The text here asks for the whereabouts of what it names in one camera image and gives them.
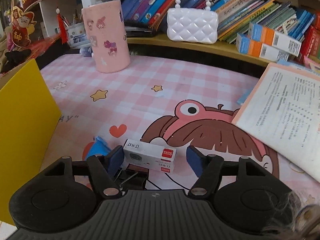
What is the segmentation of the blue toy block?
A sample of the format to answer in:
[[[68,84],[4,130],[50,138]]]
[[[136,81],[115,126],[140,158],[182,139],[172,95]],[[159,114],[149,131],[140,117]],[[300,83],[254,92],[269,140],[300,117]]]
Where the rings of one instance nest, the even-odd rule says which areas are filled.
[[[94,137],[93,141],[86,145],[82,159],[86,160],[93,155],[104,155],[107,156],[111,152],[108,143],[100,136]]]

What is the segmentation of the black binder clip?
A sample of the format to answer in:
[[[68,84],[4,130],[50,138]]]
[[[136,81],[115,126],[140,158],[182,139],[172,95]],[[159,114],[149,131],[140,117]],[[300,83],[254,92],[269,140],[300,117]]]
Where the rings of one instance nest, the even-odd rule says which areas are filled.
[[[125,170],[120,168],[117,171],[114,182],[121,191],[144,190],[148,178],[149,169],[129,164]]]

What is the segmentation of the white staples box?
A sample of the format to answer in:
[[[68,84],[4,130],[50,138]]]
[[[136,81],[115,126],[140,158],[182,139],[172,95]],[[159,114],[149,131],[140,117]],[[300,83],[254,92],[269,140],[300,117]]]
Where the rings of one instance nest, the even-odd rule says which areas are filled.
[[[176,150],[142,141],[127,139],[123,147],[126,162],[158,172],[172,173]]]

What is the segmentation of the pink checkered table mat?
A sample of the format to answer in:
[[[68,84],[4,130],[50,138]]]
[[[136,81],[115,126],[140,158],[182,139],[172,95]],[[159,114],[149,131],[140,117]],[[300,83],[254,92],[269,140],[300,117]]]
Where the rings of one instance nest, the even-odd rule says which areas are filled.
[[[81,160],[97,136],[110,147],[139,140],[184,100],[234,111],[240,96],[257,83],[230,70],[147,56],[132,56],[126,69],[104,74],[92,58],[69,54],[41,73],[62,112],[43,167],[64,155]]]

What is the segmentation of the yellow cardboard box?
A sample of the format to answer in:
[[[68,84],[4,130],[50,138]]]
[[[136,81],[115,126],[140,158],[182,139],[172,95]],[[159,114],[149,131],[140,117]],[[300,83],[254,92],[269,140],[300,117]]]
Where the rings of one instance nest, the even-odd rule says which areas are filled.
[[[1,77],[1,221],[13,223],[9,200],[39,172],[60,116],[35,60]]]

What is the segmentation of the open workbook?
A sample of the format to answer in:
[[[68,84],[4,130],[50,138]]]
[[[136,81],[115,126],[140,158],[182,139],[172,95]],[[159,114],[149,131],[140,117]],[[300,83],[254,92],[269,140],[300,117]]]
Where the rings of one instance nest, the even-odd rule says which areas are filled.
[[[270,63],[232,120],[319,180],[319,74]]]

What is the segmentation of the orange blue medicine box lower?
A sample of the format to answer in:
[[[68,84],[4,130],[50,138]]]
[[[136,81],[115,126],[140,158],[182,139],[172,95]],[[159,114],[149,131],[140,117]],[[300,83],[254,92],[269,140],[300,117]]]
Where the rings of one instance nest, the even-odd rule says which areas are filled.
[[[252,40],[244,34],[237,34],[236,48],[239,53],[277,62],[287,61],[289,54],[259,41]]]

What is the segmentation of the orange blue medicine box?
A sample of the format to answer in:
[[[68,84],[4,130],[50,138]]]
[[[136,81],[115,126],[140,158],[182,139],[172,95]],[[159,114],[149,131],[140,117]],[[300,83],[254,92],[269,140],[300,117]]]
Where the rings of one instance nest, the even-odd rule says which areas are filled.
[[[248,36],[252,40],[262,42],[295,57],[299,56],[302,44],[286,34],[280,33],[257,23],[250,22]]]
[[[289,54],[259,41],[252,40],[244,34],[237,34],[236,48],[239,53],[277,62],[287,61]]]

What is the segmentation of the red hanging tassel ornament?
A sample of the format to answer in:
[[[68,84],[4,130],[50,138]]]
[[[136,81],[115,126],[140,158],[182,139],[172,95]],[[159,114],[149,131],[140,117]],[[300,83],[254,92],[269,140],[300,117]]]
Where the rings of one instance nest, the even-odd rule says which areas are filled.
[[[56,8],[56,14],[57,14],[57,21],[58,21],[58,24],[59,24],[60,36],[61,36],[62,44],[65,44],[68,41],[68,36],[67,36],[67,31],[65,29],[65,25],[64,25],[63,19],[62,19],[61,14],[60,14],[60,9],[58,7]]]

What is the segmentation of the black plush cloth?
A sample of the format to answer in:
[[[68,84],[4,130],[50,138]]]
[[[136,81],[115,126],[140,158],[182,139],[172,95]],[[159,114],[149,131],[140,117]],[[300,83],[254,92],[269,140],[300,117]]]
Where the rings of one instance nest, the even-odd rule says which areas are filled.
[[[30,49],[25,49],[23,51],[13,50],[10,52],[6,52],[5,56],[7,58],[7,62],[2,67],[1,74],[7,73],[17,67],[19,64],[22,64],[30,55]]]

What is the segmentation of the pink cylindrical pen holder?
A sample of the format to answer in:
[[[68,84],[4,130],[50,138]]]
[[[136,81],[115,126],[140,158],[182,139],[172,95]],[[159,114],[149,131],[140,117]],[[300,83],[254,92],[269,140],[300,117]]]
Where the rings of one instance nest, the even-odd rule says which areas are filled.
[[[120,0],[91,5],[81,12],[97,71],[115,73],[125,69],[130,54]]]

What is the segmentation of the orange blue medicine box upper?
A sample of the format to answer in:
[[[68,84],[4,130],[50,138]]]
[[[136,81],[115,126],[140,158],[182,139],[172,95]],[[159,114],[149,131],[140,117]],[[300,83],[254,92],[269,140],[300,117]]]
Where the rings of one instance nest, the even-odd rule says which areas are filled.
[[[252,40],[262,42],[295,57],[299,56],[302,44],[286,34],[280,33],[257,23],[250,22],[248,36]]]

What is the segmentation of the white quilted pearl purse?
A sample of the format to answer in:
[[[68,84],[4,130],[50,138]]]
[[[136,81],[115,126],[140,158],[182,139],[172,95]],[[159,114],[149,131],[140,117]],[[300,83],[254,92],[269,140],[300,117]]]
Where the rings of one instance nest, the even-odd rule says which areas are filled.
[[[210,9],[210,0],[204,9],[183,8],[182,0],[167,11],[167,37],[175,42],[214,44],[217,41],[218,14]]]

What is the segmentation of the red fortune god decoration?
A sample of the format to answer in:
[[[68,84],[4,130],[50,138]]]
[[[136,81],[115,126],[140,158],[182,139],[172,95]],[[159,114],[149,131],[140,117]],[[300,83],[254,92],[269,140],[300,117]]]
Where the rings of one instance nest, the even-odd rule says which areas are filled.
[[[35,31],[35,14],[29,8],[38,0],[11,0],[12,41],[18,47],[31,43],[30,35]]]

